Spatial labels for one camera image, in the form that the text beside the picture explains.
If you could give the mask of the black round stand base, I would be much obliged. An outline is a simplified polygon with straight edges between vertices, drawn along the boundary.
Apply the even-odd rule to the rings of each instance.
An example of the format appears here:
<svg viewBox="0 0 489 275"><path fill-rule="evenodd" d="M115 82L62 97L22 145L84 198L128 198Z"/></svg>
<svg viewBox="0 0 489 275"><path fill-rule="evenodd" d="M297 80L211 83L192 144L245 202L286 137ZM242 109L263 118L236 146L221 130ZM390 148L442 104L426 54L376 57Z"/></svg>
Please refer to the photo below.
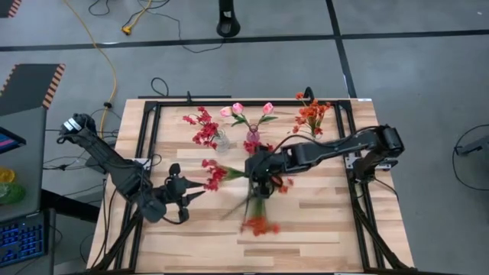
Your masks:
<svg viewBox="0 0 489 275"><path fill-rule="evenodd" d="M219 21L216 32L223 38L235 37L241 25L235 14L234 0L219 0Z"/></svg>

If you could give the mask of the green translucent object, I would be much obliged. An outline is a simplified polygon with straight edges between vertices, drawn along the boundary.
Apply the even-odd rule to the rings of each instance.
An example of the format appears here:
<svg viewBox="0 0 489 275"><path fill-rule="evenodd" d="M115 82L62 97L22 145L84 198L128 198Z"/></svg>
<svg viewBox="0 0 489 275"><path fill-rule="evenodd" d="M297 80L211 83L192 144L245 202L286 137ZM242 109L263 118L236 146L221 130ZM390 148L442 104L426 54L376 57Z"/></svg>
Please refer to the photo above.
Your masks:
<svg viewBox="0 0 489 275"><path fill-rule="evenodd" d="M25 188L17 183L0 183L0 205L20 202L25 194Z"/></svg>

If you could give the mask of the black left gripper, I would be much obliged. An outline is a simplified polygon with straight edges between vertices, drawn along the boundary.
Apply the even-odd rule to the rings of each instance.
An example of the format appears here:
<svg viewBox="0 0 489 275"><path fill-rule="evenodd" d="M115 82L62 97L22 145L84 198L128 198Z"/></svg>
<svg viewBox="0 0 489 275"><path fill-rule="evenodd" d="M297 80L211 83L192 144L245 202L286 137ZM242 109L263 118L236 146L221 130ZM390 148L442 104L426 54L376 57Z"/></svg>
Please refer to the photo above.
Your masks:
<svg viewBox="0 0 489 275"><path fill-rule="evenodd" d="M169 177L164 180L164 184L153 189L154 195L164 204L175 203L179 207L179 223L182 224L189 220L189 204L206 191L186 194L187 189L204 187L204 183L198 183L180 176L180 165L173 163L169 169Z"/></svg>

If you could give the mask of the red artificial flower bunch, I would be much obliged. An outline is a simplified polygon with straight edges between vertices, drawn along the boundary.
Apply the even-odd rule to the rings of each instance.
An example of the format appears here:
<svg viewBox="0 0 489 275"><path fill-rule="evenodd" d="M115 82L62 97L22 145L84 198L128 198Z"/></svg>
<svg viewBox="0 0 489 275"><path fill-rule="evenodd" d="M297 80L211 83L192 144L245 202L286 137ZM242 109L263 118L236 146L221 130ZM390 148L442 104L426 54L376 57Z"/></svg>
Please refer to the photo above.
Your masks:
<svg viewBox="0 0 489 275"><path fill-rule="evenodd" d="M271 144L262 144L260 141L244 141L243 142L244 149L250 154L256 154L259 150L263 149L266 151L272 151L274 146Z"/></svg>
<svg viewBox="0 0 489 275"><path fill-rule="evenodd" d="M224 182L245 177L245 172L221 165L216 160L204 159L202 168L206 168L209 174L207 183L204 185L204 189L209 191L217 191Z"/></svg>
<svg viewBox="0 0 489 275"><path fill-rule="evenodd" d="M199 126L199 130L193 136L192 141L195 144L211 147L213 150L216 150L217 143L215 139L218 135L219 124L212 120L212 116L205 107L200 106L197 108L197 111L200 112L199 115L189 114L183 116L185 122L190 125Z"/></svg>

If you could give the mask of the round clear ribbed vase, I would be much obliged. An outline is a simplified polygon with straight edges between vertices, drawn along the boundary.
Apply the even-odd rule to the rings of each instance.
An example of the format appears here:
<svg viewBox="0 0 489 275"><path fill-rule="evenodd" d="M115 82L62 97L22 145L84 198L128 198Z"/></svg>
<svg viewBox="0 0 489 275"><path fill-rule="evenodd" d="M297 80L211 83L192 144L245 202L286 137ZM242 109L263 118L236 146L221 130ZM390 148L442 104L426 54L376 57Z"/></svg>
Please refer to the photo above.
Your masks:
<svg viewBox="0 0 489 275"><path fill-rule="evenodd" d="M229 149L230 141L224 130L218 129L213 138L215 150L219 153L224 153Z"/></svg>

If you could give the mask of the grey side desk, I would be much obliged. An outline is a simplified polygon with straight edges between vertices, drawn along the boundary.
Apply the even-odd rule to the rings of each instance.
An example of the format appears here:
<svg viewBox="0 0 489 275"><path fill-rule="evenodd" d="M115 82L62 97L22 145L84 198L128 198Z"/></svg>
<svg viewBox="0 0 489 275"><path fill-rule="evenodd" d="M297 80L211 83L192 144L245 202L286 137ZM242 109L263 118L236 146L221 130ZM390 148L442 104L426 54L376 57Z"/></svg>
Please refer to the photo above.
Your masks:
<svg viewBox="0 0 489 275"><path fill-rule="evenodd" d="M46 112L39 107L0 116L0 128L26 141L25 145L0 154L0 167L13 170L15 182L25 189L20 202L0 206L0 222L30 215L40 207Z"/></svg>

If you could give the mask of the dark tablet screen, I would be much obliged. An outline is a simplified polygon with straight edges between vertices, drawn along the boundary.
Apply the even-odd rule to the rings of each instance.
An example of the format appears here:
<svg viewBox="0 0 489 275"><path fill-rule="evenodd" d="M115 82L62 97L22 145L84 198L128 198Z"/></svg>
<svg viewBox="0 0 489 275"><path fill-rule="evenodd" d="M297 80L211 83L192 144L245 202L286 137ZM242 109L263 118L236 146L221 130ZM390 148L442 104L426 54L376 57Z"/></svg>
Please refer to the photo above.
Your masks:
<svg viewBox="0 0 489 275"><path fill-rule="evenodd" d="M26 140L13 132L0 127L0 154L26 145Z"/></svg>

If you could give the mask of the small black orange-striped mat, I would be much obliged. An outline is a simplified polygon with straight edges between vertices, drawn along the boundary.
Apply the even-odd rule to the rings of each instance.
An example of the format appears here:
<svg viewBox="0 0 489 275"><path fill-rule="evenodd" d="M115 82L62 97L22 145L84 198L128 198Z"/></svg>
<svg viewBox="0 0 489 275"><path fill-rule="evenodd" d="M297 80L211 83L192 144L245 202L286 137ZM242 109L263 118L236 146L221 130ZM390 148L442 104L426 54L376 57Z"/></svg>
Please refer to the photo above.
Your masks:
<svg viewBox="0 0 489 275"><path fill-rule="evenodd" d="M22 0L0 0L0 18L13 18L21 3Z"/></svg>

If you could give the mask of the backlit computer keyboard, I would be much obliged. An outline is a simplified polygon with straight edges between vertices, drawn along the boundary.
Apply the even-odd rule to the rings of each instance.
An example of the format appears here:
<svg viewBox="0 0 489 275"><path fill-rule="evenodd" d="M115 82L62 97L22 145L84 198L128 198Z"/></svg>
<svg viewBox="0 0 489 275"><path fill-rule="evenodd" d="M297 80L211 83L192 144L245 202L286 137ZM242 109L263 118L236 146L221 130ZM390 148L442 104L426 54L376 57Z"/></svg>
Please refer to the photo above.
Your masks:
<svg viewBox="0 0 489 275"><path fill-rule="evenodd" d="M43 225L27 222L0 225L0 267L45 254Z"/></svg>

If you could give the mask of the large black orange-striped mat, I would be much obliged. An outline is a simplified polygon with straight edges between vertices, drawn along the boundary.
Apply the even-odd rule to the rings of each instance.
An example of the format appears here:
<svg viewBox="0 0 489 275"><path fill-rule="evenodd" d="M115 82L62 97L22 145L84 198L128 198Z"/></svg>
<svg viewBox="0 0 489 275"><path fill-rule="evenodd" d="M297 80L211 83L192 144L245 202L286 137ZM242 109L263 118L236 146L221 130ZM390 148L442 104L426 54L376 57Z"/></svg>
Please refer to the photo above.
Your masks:
<svg viewBox="0 0 489 275"><path fill-rule="evenodd" d="M16 64L0 87L0 116L48 109L65 70L64 63Z"/></svg>

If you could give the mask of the black desk base bar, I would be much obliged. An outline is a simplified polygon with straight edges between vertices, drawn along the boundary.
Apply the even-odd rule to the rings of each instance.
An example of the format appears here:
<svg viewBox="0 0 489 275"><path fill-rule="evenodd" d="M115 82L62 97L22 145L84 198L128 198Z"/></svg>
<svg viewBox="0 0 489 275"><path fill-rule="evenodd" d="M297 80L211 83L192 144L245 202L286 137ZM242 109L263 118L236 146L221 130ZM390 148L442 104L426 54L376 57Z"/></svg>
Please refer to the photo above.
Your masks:
<svg viewBox="0 0 489 275"><path fill-rule="evenodd" d="M54 209L58 214L86 222L98 221L100 208L45 189L40 193L40 209Z"/></svg>

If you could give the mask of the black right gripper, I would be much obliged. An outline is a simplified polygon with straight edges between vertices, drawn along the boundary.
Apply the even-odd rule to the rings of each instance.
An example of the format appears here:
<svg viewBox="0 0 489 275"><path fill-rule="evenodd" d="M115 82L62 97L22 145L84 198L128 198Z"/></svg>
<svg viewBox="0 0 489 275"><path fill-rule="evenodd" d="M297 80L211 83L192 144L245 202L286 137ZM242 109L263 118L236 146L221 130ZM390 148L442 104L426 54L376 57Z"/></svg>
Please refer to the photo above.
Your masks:
<svg viewBox="0 0 489 275"><path fill-rule="evenodd" d="M285 157L282 154L272 154L263 150L258 151L244 162L244 176L256 182L254 187L256 197L263 196L260 183L265 183L272 176L282 173L285 163ZM269 198L271 194L272 186L269 183L265 183L264 197Z"/></svg>

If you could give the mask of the grey stand foot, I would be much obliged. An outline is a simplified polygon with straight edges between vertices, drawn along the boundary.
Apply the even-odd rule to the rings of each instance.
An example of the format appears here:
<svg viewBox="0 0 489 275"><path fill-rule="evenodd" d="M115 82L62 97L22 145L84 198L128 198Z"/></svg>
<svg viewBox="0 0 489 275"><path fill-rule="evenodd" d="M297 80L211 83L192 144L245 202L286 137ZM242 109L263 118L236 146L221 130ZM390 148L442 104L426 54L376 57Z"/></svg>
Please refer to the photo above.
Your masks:
<svg viewBox="0 0 489 275"><path fill-rule="evenodd" d="M489 135L481 137L476 141L472 141L471 143L466 144L464 146L456 146L455 153L459 156L464 156L472 152L480 151L484 149L489 150Z"/></svg>

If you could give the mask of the black aluminium table frame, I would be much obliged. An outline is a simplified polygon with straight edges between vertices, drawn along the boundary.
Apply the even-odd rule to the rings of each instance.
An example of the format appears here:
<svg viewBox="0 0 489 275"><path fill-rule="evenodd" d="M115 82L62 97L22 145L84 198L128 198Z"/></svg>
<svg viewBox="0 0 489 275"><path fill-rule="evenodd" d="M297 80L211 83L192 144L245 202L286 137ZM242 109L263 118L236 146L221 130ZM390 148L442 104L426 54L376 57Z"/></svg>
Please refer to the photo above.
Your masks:
<svg viewBox="0 0 489 275"><path fill-rule="evenodd" d="M204 159L243 170L247 156L243 146L246 128L232 127L231 118L219 112L231 99L202 99L187 105L180 99L126 102L115 149L123 157L154 156L151 181L160 186L172 163L190 180L203 182ZM195 144L198 125L183 120L203 106L224 130L230 146L224 153ZM220 218L241 202L246 182L232 180L217 191L205 192L189 207L189 220L143 222L128 236L113 268L133 267L137 273L359 273L366 267L389 267L372 237L355 219L352 203L372 215L377 230L393 255L413 265L393 180L379 171L367 192L348 190L345 162L341 157L323 161L296 175L288 193L276 193L266 202L267 215L280 226L278 234L255 237L240 232L244 208L226 220Z"/></svg>

